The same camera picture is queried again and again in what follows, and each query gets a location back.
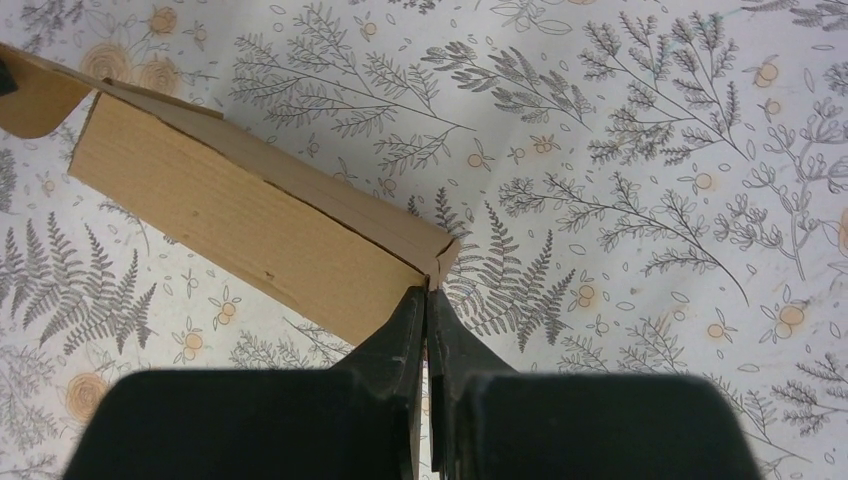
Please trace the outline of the brown cardboard box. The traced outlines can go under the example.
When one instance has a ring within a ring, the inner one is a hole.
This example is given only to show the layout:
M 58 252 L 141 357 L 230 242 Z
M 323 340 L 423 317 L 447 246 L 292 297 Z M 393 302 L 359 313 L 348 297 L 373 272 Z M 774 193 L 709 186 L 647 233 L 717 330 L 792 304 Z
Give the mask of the brown cardboard box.
M 6 132 L 44 137 L 91 98 L 71 176 L 350 344 L 408 288 L 437 289 L 458 256 L 451 234 L 216 111 L 7 45 L 1 61 L 16 83 L 1 98 Z

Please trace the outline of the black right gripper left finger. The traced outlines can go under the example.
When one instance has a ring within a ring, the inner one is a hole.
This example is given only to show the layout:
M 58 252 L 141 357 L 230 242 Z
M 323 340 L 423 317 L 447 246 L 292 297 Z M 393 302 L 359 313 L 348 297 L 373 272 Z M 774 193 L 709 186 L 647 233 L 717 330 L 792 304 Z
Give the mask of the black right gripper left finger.
M 348 444 L 359 476 L 419 477 L 426 297 L 408 288 L 386 323 L 331 368 L 353 381 Z

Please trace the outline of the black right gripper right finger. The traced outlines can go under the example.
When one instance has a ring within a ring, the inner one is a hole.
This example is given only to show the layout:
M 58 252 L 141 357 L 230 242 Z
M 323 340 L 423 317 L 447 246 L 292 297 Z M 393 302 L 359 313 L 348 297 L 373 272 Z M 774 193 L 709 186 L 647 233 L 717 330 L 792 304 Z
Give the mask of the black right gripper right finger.
M 442 290 L 427 296 L 426 345 L 431 468 L 441 479 L 453 479 L 455 410 L 468 378 L 515 369 L 462 324 Z

